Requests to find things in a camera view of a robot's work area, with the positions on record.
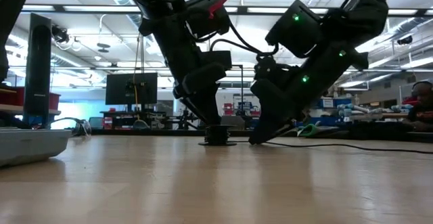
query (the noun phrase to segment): speaker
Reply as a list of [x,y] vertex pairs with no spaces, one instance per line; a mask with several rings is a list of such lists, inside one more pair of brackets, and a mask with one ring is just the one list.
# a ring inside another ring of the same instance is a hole
[[1,25],[0,25],[0,83],[7,77],[9,69],[6,54],[6,41],[15,22],[20,15],[22,6],[26,0],[0,0]]
[[24,94],[24,122],[31,123],[30,116],[40,116],[42,125],[48,123],[50,73],[51,20],[31,14]]

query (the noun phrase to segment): green object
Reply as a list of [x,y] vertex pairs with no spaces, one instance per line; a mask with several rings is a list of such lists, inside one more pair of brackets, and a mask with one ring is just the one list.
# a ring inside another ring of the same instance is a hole
[[302,78],[302,82],[306,83],[309,79],[310,79],[310,77],[308,77],[307,75],[305,75],[305,76]]

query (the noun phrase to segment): wooden floor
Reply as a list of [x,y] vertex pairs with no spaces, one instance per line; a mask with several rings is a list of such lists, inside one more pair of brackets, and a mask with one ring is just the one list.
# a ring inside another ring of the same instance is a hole
[[248,143],[205,148],[201,140],[72,139],[50,161],[0,169],[0,223],[433,223],[433,156]]

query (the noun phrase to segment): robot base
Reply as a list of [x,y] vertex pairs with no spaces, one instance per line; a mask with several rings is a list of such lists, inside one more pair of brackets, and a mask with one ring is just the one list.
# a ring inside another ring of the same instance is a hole
[[231,125],[209,125],[206,127],[206,136],[204,143],[199,143],[202,146],[233,146],[235,142],[228,141],[230,137],[229,127]]

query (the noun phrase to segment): red object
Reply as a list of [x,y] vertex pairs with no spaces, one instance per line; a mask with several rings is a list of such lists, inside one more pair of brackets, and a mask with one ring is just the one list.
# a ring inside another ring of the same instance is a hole
[[223,109],[224,109],[225,116],[231,116],[235,114],[232,103],[224,103]]
[[106,117],[104,118],[104,129],[112,129],[113,127],[113,118]]
[[214,12],[220,8],[222,8],[224,6],[224,3],[226,3],[227,0],[219,0],[217,1],[214,5],[211,5],[209,7],[209,19],[213,19],[214,18]]
[[402,105],[416,105],[418,104],[418,100],[416,97],[409,97],[407,99],[405,99],[403,102],[401,102]]
[[[24,87],[15,87],[11,90],[16,93],[2,93],[0,96],[0,104],[23,106],[24,105]],[[49,94],[49,109],[58,110],[60,102],[60,95],[50,93]]]

